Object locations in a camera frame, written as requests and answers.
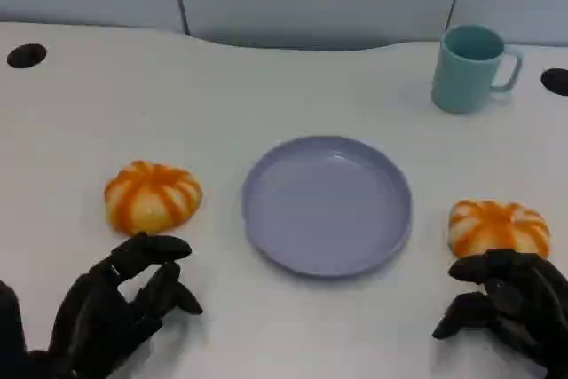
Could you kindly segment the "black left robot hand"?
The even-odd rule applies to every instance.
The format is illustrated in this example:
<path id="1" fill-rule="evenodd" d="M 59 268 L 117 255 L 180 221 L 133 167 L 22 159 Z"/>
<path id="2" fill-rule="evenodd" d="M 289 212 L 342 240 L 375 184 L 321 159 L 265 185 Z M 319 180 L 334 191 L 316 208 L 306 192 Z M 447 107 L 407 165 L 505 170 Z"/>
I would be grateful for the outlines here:
<path id="1" fill-rule="evenodd" d="M 139 233 L 81 275 L 66 294 L 48 349 L 58 378 L 107 378 L 179 309 L 203 312 L 179 280 L 190 245 Z"/>

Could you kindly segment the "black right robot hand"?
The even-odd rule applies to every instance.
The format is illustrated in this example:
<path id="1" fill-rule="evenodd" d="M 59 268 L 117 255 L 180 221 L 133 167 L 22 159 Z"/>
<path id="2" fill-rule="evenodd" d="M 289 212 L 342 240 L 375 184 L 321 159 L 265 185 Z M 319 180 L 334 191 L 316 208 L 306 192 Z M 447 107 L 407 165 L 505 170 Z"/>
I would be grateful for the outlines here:
<path id="1" fill-rule="evenodd" d="M 487 329 L 544 367 L 547 378 L 567 376 L 567 279 L 553 264 L 534 253 L 489 249 L 456 260 L 448 274 L 485 291 L 456 296 L 434 329 L 434 338 Z"/>

